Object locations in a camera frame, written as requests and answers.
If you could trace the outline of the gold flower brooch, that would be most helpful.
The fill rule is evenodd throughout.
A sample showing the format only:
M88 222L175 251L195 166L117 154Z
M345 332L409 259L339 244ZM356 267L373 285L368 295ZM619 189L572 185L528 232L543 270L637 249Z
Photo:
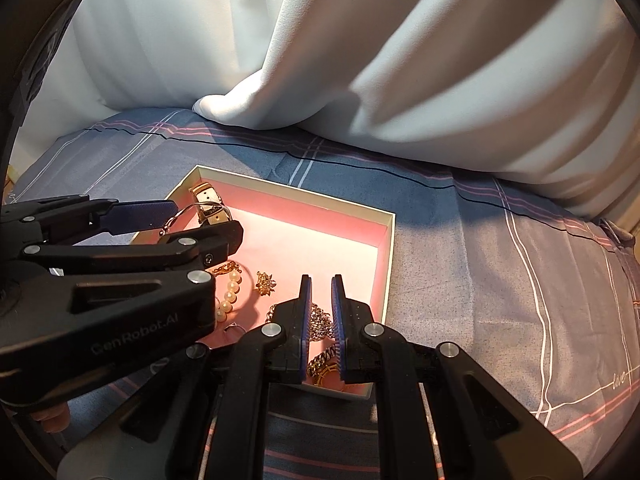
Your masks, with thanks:
M277 282L271 274L262 271L256 273L255 290L259 296L270 296L276 287Z

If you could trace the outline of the gold chain jewelry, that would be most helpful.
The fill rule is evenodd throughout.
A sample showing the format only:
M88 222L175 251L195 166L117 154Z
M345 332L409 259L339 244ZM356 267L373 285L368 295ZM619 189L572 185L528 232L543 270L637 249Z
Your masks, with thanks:
M340 347L332 344L315 356L307 365L307 376L317 387L322 387L326 376L340 370Z

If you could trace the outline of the white pillow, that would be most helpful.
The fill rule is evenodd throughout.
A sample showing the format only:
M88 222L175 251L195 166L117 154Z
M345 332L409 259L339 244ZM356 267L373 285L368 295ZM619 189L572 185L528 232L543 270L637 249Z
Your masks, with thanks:
M639 36L622 0L282 0L260 70L195 110L639 219Z

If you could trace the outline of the tan strap wristwatch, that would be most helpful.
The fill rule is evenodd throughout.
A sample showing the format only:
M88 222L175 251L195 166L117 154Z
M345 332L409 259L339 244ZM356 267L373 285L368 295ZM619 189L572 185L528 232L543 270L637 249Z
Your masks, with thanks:
M232 221L232 213L222 200L221 195L208 182L201 182L190 188L194 204L198 210L198 221L201 226Z

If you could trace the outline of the white curtain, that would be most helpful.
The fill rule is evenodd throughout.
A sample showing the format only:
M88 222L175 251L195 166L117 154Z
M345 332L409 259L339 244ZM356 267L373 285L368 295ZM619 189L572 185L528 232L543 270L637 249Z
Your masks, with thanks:
M191 107L262 67L282 0L82 0L11 156L122 110Z

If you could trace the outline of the mint box pink interior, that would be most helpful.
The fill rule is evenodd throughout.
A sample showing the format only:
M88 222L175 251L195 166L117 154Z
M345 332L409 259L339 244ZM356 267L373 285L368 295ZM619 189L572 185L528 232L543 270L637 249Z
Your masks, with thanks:
M312 301L330 312L331 280L341 275L347 297L367 304L375 321L386 317L395 216L391 212L302 188L194 167L169 193L182 214L174 231L194 229L198 218L190 188L208 182L244 229L233 260L242 269L239 298L228 318L204 341L210 348L234 344L265 321L271 306L297 297L300 278L312 279ZM255 290L256 273L277 282L270 296Z

